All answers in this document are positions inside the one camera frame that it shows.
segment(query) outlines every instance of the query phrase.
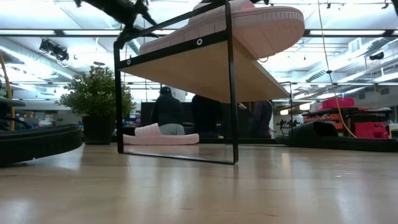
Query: green plant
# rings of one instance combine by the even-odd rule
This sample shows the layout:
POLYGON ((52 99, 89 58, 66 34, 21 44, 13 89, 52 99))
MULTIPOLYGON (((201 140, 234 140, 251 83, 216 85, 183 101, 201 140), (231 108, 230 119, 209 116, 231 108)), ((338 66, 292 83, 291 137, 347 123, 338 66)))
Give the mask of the green plant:
POLYGON ((63 118, 57 118, 57 119, 55 120, 55 122, 57 123, 57 125, 61 125, 61 124, 62 124, 62 121, 63 121, 63 118))
MULTIPOLYGON (((64 89, 70 91, 63 94, 55 103, 70 107, 78 116, 115 116, 115 83, 113 71, 108 68, 91 66, 89 74, 78 73, 64 89)), ((127 118, 134 109, 129 87, 122 85, 123 116, 127 118)))

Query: wooden shelf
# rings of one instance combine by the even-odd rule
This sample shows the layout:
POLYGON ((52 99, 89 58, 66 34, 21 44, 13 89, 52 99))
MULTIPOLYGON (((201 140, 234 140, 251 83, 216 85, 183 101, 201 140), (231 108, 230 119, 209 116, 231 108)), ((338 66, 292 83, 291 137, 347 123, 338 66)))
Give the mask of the wooden shelf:
MULTIPOLYGON (((285 88, 235 39, 233 47, 237 102, 289 97, 285 88)), ((120 71, 222 103, 230 102, 227 41, 132 65, 120 71)))

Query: pink shoe sole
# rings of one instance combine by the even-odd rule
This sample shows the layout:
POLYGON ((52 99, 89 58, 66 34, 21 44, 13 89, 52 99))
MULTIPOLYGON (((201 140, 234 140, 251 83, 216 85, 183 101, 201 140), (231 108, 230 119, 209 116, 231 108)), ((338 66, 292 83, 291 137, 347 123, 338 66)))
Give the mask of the pink shoe sole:
POLYGON ((123 142, 140 146, 179 146, 190 145, 199 142, 199 135, 188 134, 184 136, 128 136, 123 134, 123 142))
MULTIPOLYGON (((222 6, 191 18, 185 27, 143 44, 140 54, 225 30, 224 10, 222 6)), ((304 33, 303 14, 293 7, 255 8, 250 1, 237 0, 231 1, 231 11, 233 35, 255 59, 286 50, 304 33)))

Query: wooden table surface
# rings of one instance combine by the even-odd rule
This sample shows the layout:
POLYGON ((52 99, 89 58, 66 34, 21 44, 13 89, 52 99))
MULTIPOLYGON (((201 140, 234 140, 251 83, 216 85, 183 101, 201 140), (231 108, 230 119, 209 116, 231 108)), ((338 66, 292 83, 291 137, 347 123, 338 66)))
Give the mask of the wooden table surface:
MULTIPOLYGON (((230 146, 128 147, 229 158, 230 146)), ((397 223, 398 155, 241 146, 235 166, 116 145, 0 168, 0 223, 397 223)))

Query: person in black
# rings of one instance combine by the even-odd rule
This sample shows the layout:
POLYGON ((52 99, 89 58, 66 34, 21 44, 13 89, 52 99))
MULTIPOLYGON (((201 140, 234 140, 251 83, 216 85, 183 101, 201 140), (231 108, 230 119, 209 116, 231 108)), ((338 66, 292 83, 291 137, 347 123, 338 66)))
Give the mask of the person in black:
POLYGON ((217 121, 222 118, 221 103, 204 96, 195 95, 192 98, 192 117, 194 130, 200 136, 218 137, 217 121))
POLYGON ((272 118, 271 100, 257 101, 252 118, 251 135, 255 138, 271 138, 269 129, 272 118))
POLYGON ((168 86, 160 89, 160 96, 152 110, 152 124, 157 123, 162 134, 184 135, 181 102, 172 96, 168 86))

